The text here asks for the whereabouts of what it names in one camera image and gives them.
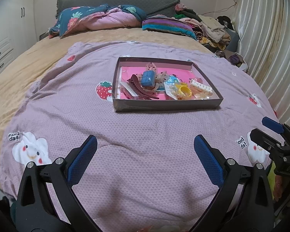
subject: pink blanket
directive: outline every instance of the pink blanket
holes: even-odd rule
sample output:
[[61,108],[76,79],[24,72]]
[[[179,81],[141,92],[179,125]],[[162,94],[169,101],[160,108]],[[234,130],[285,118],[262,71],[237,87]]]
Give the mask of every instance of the pink blanket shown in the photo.
[[[190,59],[224,100],[215,110],[116,113],[108,99],[122,55]],[[98,150],[73,191],[98,226],[104,232],[136,232],[149,225],[187,231],[218,190],[194,151],[195,136],[202,134],[239,164],[266,167],[268,154],[251,142],[250,131],[259,128],[282,139],[262,125],[264,116],[277,121],[255,81],[224,58],[154,43],[76,43],[31,86],[5,130],[0,184],[16,197],[26,163],[65,157],[93,134]]]
[[142,25],[133,14],[122,12],[120,8],[113,8],[106,14],[103,12],[100,14],[102,16],[97,13],[96,17],[81,20],[76,27],[69,31],[69,34],[86,30],[98,31],[112,28],[141,27]]

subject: silver bolt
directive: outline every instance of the silver bolt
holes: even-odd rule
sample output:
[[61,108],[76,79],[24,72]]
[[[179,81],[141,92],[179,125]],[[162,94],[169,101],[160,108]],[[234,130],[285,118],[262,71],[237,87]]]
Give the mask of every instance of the silver bolt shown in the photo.
[[57,158],[55,161],[55,163],[58,165],[62,164],[62,162],[63,162],[63,158]]
[[234,160],[234,159],[228,159],[228,160],[227,160],[227,163],[228,163],[229,165],[234,165],[234,164],[235,164],[235,160]]
[[31,167],[33,167],[33,165],[34,165],[34,163],[31,161],[31,162],[29,162],[29,163],[27,164],[27,167],[28,167],[28,168],[31,168]]
[[257,163],[257,168],[258,168],[258,169],[262,169],[262,168],[263,168],[262,164]]

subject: white striped curtain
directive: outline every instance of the white striped curtain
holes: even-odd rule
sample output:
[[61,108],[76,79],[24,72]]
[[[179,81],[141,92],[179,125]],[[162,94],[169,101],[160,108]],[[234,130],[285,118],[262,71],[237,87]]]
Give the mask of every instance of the white striped curtain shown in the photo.
[[238,0],[233,21],[249,74],[290,125],[290,0]]

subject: headboard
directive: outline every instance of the headboard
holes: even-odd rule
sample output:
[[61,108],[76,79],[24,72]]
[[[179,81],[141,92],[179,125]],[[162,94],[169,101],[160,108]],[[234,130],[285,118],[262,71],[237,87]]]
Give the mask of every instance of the headboard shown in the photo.
[[118,6],[121,4],[135,5],[144,10],[147,16],[162,14],[167,17],[172,17],[175,14],[175,5],[179,2],[180,0],[58,0],[56,18],[58,18],[61,11],[67,8],[77,6],[97,7],[104,3],[110,6]]

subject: striped pillow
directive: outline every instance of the striped pillow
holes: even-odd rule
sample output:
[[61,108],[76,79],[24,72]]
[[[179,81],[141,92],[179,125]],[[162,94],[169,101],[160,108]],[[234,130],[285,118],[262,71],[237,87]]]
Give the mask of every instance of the striped pillow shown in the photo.
[[162,15],[147,18],[143,21],[142,29],[143,31],[153,30],[158,32],[181,34],[184,36],[189,36],[194,40],[197,39],[192,28],[187,23]]

